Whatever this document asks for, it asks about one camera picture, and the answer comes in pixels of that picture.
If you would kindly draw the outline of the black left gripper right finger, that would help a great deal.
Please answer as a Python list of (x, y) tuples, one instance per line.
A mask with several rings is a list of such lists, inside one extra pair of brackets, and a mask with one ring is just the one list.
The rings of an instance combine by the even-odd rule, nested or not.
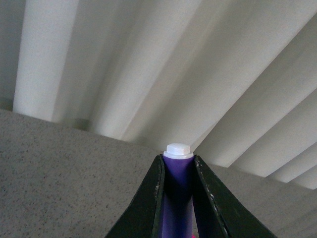
[(200, 156), (194, 156), (193, 205), (201, 238), (274, 238)]

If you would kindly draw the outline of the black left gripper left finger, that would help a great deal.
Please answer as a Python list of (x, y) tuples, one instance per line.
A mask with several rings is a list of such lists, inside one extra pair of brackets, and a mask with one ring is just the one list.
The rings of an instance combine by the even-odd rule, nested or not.
[(107, 238), (160, 238), (165, 168), (157, 155), (131, 203), (110, 229)]

